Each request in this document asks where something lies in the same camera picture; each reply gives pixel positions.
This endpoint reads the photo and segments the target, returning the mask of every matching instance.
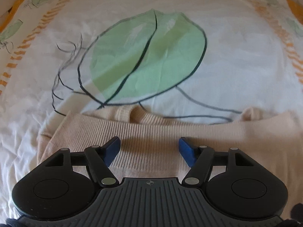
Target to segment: metal screw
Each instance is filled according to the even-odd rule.
[[[198,184],[200,181],[198,178],[188,177],[187,179],[184,180],[184,182],[186,182],[187,184],[190,184],[190,185],[194,185],[194,184]]]
[[[112,177],[106,177],[101,180],[101,183],[104,185],[112,185],[116,183],[116,179]]]

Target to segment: ribbed knit fabric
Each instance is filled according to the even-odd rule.
[[[178,151],[182,136],[189,137],[194,145],[211,146],[216,151],[237,147],[286,184],[289,198],[283,218],[289,218],[291,208],[303,201],[302,128],[289,112],[258,121],[201,125],[163,119],[138,106],[111,107],[86,114],[69,113],[48,144],[50,135],[45,134],[39,141],[38,162],[62,147],[83,151],[118,136],[121,151],[110,169],[119,180],[182,180],[189,170]]]

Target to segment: circular cap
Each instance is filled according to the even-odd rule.
[[[199,183],[199,179],[195,177],[188,177],[184,180],[187,184],[194,185]]]
[[[240,179],[231,188],[236,195],[246,199],[260,198],[267,191],[265,184],[255,179]]]
[[[56,199],[66,194],[69,185],[63,180],[46,179],[37,183],[34,187],[36,196],[42,199]]]
[[[106,177],[101,180],[101,183],[103,183],[104,185],[112,185],[116,183],[116,179],[112,177]]]

